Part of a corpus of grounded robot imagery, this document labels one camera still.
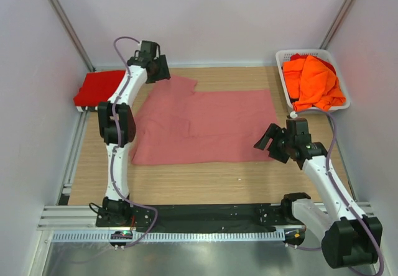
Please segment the white plastic basket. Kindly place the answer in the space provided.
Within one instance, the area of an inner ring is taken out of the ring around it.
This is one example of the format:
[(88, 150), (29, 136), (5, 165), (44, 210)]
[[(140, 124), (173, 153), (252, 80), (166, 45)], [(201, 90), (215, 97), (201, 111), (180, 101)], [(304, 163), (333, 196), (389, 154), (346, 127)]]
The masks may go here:
[(289, 111), (334, 112), (350, 106), (343, 76), (327, 50), (280, 50), (275, 59)]

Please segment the orange t shirt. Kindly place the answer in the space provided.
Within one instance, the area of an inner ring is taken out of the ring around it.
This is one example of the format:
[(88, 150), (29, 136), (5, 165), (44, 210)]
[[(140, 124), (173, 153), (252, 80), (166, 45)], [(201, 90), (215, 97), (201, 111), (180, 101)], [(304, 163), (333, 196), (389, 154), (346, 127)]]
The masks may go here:
[(311, 107), (328, 111), (332, 107), (343, 106), (346, 102), (338, 75), (311, 56), (303, 65), (284, 62), (282, 72), (289, 98), (293, 100), (294, 111), (304, 111)]

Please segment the folded red t shirt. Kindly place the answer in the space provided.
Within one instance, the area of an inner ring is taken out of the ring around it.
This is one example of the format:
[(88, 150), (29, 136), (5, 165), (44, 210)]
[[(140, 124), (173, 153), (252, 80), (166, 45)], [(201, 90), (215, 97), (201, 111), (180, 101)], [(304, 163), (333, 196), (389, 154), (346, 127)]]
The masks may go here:
[(88, 73), (73, 101), (77, 107), (94, 107), (107, 101), (124, 78), (124, 70)]

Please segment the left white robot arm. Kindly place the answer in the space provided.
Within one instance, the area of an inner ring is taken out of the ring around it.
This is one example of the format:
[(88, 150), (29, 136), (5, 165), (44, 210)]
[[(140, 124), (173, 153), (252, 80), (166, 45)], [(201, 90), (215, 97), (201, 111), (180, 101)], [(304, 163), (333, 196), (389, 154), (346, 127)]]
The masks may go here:
[(136, 136), (131, 106), (144, 84), (170, 79), (165, 55), (154, 59), (132, 57), (111, 97), (98, 105), (99, 134), (108, 156), (108, 184), (98, 208), (96, 226), (127, 226), (133, 216), (127, 184), (128, 158)]

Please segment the pink t shirt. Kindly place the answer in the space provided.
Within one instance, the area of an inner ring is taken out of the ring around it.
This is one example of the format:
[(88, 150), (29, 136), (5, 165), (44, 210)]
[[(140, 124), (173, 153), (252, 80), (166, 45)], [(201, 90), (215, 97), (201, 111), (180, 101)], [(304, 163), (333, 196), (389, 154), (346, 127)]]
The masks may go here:
[(134, 165), (264, 162), (254, 144), (277, 122), (271, 92), (196, 91), (182, 76), (157, 82), (135, 120)]

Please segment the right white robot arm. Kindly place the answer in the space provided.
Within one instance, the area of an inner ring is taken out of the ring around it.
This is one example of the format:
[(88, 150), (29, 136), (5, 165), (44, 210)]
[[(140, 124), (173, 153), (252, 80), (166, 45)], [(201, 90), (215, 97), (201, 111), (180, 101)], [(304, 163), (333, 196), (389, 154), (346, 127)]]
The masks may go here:
[(312, 140), (306, 119), (289, 118), (285, 127), (270, 124), (254, 148), (267, 150), (270, 158), (282, 163), (293, 160), (315, 185), (324, 210), (306, 193), (284, 195), (281, 207), (285, 217), (313, 232), (331, 268), (378, 263), (379, 272), (384, 271), (380, 220), (369, 217), (350, 197), (333, 168), (330, 151)]

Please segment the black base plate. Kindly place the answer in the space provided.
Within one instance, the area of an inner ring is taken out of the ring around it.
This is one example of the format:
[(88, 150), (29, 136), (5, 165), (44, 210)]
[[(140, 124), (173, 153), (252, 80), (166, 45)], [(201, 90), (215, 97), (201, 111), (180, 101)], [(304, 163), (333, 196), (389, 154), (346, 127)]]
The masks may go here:
[(143, 232), (155, 222), (152, 232), (182, 234), (274, 232), (279, 226), (299, 226), (301, 222), (285, 215), (280, 204), (155, 205), (158, 215), (133, 207), (119, 213), (100, 208), (96, 226), (130, 227)]

